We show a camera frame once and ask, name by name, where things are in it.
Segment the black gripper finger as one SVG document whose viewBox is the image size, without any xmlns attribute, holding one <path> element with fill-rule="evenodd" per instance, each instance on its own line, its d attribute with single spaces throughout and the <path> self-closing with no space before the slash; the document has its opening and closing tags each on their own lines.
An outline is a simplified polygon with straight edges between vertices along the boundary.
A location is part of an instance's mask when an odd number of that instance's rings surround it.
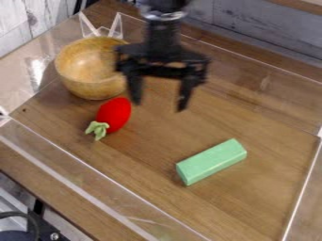
<svg viewBox="0 0 322 241">
<path fill-rule="evenodd" d="M 130 92 L 130 98 L 134 104 L 141 105 L 142 90 L 143 90 L 143 78 L 141 75 L 127 76 L 127 88 Z"/>
<path fill-rule="evenodd" d="M 194 88 L 198 86 L 198 78 L 195 76 L 186 76 L 182 79 L 179 100 L 178 100 L 178 111 L 182 112 L 187 108 L 189 100 L 193 94 Z"/>
</svg>

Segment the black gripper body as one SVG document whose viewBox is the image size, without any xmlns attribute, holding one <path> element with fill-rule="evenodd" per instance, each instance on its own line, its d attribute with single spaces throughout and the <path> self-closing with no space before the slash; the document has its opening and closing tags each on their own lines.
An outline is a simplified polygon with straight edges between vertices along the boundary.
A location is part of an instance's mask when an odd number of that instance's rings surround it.
<svg viewBox="0 0 322 241">
<path fill-rule="evenodd" d="M 210 59 L 182 45 L 181 20 L 149 20 L 145 40 L 117 47 L 117 70 L 130 86 L 139 86 L 145 76 L 179 79 L 198 86 L 205 82 Z"/>
</svg>

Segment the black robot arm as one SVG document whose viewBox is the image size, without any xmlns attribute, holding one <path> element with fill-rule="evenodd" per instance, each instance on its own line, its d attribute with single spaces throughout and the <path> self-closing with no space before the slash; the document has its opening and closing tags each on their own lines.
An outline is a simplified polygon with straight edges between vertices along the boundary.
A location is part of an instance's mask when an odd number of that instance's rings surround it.
<svg viewBox="0 0 322 241">
<path fill-rule="evenodd" d="M 117 47 L 117 71 L 126 76 L 135 104 L 141 104 L 145 76 L 181 80 L 178 111 L 186 110 L 194 88 L 205 83 L 210 59 L 182 46 L 182 18 L 190 3 L 191 0 L 145 0 L 145 41 Z"/>
</svg>

